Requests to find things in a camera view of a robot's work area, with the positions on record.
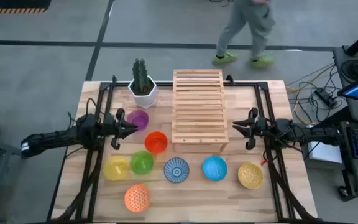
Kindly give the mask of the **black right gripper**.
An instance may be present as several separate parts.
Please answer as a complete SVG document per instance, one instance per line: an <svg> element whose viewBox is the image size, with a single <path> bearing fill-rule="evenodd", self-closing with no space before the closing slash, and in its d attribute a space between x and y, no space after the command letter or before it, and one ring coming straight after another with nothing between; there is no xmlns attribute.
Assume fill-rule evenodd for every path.
<svg viewBox="0 0 358 224"><path fill-rule="evenodd" d="M262 132L267 129L268 119L258 116L259 111L257 108L252 108L249 111L248 119L242 121L233 121L232 123L237 125L233 126L235 130L241 133L244 137L248 137L249 140L246 143L246 149L251 150L255 147L256 141L254 136L263 136Z"/></svg>

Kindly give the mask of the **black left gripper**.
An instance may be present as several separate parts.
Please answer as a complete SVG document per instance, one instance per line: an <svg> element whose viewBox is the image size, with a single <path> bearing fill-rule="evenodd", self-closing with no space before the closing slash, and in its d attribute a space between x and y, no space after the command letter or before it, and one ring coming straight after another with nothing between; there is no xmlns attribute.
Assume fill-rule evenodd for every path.
<svg viewBox="0 0 358 224"><path fill-rule="evenodd" d="M103 120L103 136L113 136L111 141L111 146L115 150L120 149L119 139L123 138L125 139L129 135L135 133L135 129L137 129L137 125L129 123L127 121L123 121L123 127L129 128L124 129L122 127L122 120L125 117L125 111L123 108L119 108L116 111L116 115L113 116L111 113L106 113L104 115Z"/></svg>

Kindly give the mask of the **purple plastic bowl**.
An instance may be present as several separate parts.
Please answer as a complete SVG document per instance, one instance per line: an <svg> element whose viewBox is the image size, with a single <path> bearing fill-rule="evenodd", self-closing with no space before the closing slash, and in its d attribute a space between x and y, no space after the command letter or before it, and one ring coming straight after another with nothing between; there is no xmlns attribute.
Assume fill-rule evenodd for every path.
<svg viewBox="0 0 358 224"><path fill-rule="evenodd" d="M136 125L138 131L142 131L149 123L149 116L147 112L143 110L134 110L128 115L127 121Z"/></svg>

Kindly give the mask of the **red plastic bowl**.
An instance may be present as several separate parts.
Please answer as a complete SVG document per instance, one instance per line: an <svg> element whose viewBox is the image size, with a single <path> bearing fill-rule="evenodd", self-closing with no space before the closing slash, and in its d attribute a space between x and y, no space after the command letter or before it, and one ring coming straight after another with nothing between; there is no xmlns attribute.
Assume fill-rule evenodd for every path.
<svg viewBox="0 0 358 224"><path fill-rule="evenodd" d="M145 138L145 148L152 154L160 154L164 152L168 145L166 135L160 131L154 131Z"/></svg>

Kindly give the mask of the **yellow patterned ceramic bowl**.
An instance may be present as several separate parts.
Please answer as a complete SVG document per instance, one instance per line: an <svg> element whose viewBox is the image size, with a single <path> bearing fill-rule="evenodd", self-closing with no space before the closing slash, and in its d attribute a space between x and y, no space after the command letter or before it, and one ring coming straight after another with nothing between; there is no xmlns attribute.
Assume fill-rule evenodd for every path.
<svg viewBox="0 0 358 224"><path fill-rule="evenodd" d="M253 163L241 165L237 177L241 185L251 190L259 189L264 182L264 174L261 168Z"/></svg>

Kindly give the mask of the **dark blue patterned ceramic bowl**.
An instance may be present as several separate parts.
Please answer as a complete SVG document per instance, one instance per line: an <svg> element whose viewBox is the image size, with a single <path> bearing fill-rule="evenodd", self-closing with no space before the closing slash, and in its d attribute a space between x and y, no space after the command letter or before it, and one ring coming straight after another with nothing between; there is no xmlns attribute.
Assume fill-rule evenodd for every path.
<svg viewBox="0 0 358 224"><path fill-rule="evenodd" d="M173 157L165 163L163 172L168 181L179 184L188 178L190 167L186 160L180 157Z"/></svg>

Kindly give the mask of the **orange patterned ceramic bowl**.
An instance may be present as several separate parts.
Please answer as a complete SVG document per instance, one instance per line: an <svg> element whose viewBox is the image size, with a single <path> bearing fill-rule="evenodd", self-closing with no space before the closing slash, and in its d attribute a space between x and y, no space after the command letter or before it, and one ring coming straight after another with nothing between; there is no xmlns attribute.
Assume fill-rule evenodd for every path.
<svg viewBox="0 0 358 224"><path fill-rule="evenodd" d="M150 203L150 190L142 184L133 185L124 195L124 205L133 213L146 211Z"/></svg>

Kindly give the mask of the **slatted wooden shelf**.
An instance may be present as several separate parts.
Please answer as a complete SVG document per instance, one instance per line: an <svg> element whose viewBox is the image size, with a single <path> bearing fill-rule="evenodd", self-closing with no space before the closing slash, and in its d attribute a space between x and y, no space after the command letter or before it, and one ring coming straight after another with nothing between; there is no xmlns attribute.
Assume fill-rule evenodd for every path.
<svg viewBox="0 0 358 224"><path fill-rule="evenodd" d="M172 148L184 153L222 152L229 143L221 70L174 70Z"/></svg>

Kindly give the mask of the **white hexagonal plant pot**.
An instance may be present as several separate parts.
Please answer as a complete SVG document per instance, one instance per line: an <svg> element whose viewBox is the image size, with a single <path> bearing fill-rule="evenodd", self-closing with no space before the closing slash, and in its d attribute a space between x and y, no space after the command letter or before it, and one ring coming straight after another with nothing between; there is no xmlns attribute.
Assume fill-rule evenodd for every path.
<svg viewBox="0 0 358 224"><path fill-rule="evenodd" d="M148 81L150 81L152 83L152 89L148 95L136 95L135 94L134 90L132 89L132 87L134 85L134 80L132 80L127 86L128 89L130 90L130 92L132 93L132 96L134 97L136 105L140 106L142 108L149 108L156 102L155 92L157 89L157 85L150 75L147 76L147 79L148 79Z"/></svg>

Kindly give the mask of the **green plastic bowl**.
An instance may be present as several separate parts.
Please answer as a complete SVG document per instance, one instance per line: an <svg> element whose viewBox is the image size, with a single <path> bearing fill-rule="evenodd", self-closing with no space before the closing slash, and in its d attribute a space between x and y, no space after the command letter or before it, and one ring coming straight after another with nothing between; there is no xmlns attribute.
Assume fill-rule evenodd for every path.
<svg viewBox="0 0 358 224"><path fill-rule="evenodd" d="M154 168L154 157L148 151L138 151L131 157L130 168L137 175L149 174Z"/></svg>

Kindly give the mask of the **green cactus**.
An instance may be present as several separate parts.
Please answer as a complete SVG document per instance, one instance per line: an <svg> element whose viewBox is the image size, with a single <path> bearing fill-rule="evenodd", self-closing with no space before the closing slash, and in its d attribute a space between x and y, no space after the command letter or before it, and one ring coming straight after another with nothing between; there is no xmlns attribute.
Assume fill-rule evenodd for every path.
<svg viewBox="0 0 358 224"><path fill-rule="evenodd" d="M136 95L148 95L151 90L151 84L148 79L147 69L144 59L136 59L132 67L133 84L132 90Z"/></svg>

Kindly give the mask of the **white paper sheet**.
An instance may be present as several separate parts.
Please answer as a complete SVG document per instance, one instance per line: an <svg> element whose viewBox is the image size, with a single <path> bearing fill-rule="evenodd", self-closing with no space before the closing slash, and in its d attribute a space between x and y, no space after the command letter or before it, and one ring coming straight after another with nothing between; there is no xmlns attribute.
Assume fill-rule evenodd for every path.
<svg viewBox="0 0 358 224"><path fill-rule="evenodd" d="M320 142L310 142L308 143L308 150L308 157L310 159L342 164L339 146L327 145Z"/></svg>

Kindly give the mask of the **black power strip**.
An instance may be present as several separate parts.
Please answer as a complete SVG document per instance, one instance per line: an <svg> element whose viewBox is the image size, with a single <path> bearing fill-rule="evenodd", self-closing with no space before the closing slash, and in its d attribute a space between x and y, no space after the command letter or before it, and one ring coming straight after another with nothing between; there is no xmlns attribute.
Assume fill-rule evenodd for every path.
<svg viewBox="0 0 358 224"><path fill-rule="evenodd" d="M314 93L329 109L337 106L337 101L332 97L332 94L324 88L317 88Z"/></svg>

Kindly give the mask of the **person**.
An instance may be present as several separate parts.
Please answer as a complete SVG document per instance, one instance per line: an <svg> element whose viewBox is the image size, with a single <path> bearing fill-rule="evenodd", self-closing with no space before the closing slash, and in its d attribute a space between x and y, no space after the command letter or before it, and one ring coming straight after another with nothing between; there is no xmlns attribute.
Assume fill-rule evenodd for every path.
<svg viewBox="0 0 358 224"><path fill-rule="evenodd" d="M274 24L270 0L233 0L231 16L219 36L212 63L224 65L237 60L234 54L227 51L228 45L248 25L252 36L250 66L258 69L271 66L273 59L265 55L264 50Z"/></svg>

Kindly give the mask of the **black yellow hazard striped mat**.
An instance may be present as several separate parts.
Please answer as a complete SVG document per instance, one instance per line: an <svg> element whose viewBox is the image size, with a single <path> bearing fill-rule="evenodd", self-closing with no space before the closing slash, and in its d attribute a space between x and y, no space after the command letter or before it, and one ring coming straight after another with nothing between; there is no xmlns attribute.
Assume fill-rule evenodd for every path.
<svg viewBox="0 0 358 224"><path fill-rule="evenodd" d="M0 0L0 14L41 14L52 0Z"/></svg>

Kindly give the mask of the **black metal frame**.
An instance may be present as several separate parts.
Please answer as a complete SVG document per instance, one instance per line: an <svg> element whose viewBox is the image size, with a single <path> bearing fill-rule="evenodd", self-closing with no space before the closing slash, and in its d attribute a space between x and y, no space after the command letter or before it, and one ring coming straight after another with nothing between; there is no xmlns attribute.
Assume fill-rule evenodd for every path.
<svg viewBox="0 0 358 224"><path fill-rule="evenodd" d="M149 128L161 127L168 132L170 139L171 125L168 126L168 97L172 94L172 81L155 81L157 84L156 107L151 109L149 118L156 118ZM159 156L155 162L155 170L149 175L136 176L128 174L128 180L111 182L98 174L96 188L93 184L85 195L82 215L69 220L62 220L66 224L78 223L262 223L277 222L279 218L295 218L300 215L293 203L284 194L276 181L280 175L283 182L292 187L294 197L297 198L305 210L317 217L311 187L306 173L302 154L294 149L279 151L274 160L277 174L270 176L272 164L266 163L261 169L264 172L264 184L259 190L249 190L241 187L237 180L237 169L245 162L253 164L262 162L262 154L266 149L273 151L273 143L269 139L257 139L256 147L246 153L244 137L232 125L233 120L242 120L248 114L252 105L256 105L262 115L269 116L273 121L274 112L283 118L290 117L287 93L282 80L267 81L224 81L226 106L230 108L228 147L222 154L228 164L228 175L220 182L208 181L203 173L201 163L209 154L186 154L183 156L190 165L189 178L181 184L169 182L163 174L163 165L167 161L173 148L168 144L168 152ZM53 200L48 212L47 221L57 219L74 199L81 187L83 170L86 167L87 152L77 151L63 161L59 180L55 188ZM132 213L125 208L124 190L132 184L145 184L151 192L150 208L144 213Z"/></svg>

